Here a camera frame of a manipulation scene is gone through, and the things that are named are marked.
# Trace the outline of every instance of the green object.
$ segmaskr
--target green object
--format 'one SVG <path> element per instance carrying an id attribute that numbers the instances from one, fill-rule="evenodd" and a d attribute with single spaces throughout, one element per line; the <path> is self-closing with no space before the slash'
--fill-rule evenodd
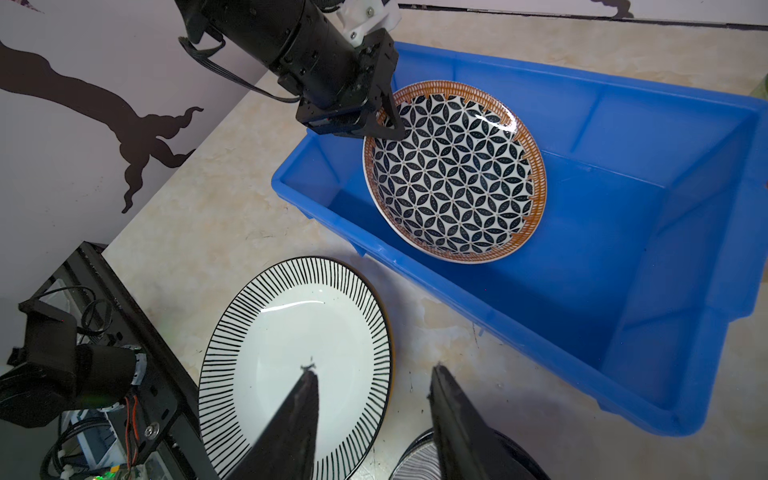
<path id="1" fill-rule="evenodd" d="M 768 75 L 763 77 L 763 80 L 755 87 L 754 90 L 752 90 L 750 95 L 753 97 L 762 98 L 763 100 L 768 100 Z"/>

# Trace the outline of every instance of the robotic arm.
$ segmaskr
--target robotic arm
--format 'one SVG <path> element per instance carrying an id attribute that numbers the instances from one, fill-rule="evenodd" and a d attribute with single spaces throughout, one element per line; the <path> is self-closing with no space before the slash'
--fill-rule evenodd
<path id="1" fill-rule="evenodd" d="M 209 70 L 271 98 L 298 101 L 296 119 L 317 134 L 403 139 L 390 86 L 398 53 L 387 32 L 399 20 L 397 4 L 347 0 L 339 11 L 342 34 L 323 14 L 340 2 L 315 2 L 322 11 L 310 0 L 176 0 L 188 35 L 179 41 Z M 203 33 L 220 44 L 197 50 Z M 214 64 L 209 57 L 225 45 L 224 37 L 274 72 L 297 97 L 275 97 Z M 381 108 L 391 127 L 377 121 Z"/>

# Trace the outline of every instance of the striped rim plate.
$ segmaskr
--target striped rim plate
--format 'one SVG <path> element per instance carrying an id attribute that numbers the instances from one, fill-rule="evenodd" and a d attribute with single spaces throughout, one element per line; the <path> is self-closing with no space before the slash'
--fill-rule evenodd
<path id="1" fill-rule="evenodd" d="M 251 280 L 216 325 L 200 371 L 200 432 L 224 478 L 313 366 L 319 418 L 313 478 L 342 480 L 379 432 L 394 362 L 386 314 L 344 263 L 300 257 Z"/>

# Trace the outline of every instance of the patterned plate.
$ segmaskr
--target patterned plate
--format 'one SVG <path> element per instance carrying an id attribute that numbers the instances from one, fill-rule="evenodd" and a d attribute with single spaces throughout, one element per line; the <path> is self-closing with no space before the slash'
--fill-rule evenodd
<path id="1" fill-rule="evenodd" d="M 368 189 L 389 225 L 414 247 L 456 263 L 490 262 L 520 248 L 547 200 L 544 161 L 520 119 L 454 81 L 405 87 L 395 105 L 406 139 L 367 137 L 362 152 Z"/>
<path id="2" fill-rule="evenodd" d="M 384 309 L 350 267 L 286 260 L 237 294 L 216 325 L 200 372 L 200 431 L 225 478 L 313 366 L 319 386 L 315 480 L 352 475 L 379 432 L 392 383 Z"/>

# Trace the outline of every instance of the marble tabletop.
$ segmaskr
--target marble tabletop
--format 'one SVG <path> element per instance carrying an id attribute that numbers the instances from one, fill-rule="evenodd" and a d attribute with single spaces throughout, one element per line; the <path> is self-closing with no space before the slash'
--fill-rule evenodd
<path id="1" fill-rule="evenodd" d="M 405 10 L 393 36 L 737 94 L 768 72 L 768 31 Z M 271 74 L 260 86 L 278 91 Z M 350 263 L 373 284 L 396 348 L 389 409 L 353 478 L 388 478 L 407 445 L 431 425 L 426 395 L 437 362 L 486 422 L 552 478 L 768 475 L 768 288 L 755 313 L 729 329 L 703 428 L 685 438 L 651 435 L 602 412 L 591 397 L 279 199 L 270 179 L 305 133 L 295 109 L 249 93 L 104 253 L 192 378 L 243 285 L 281 260 L 325 255 Z"/>

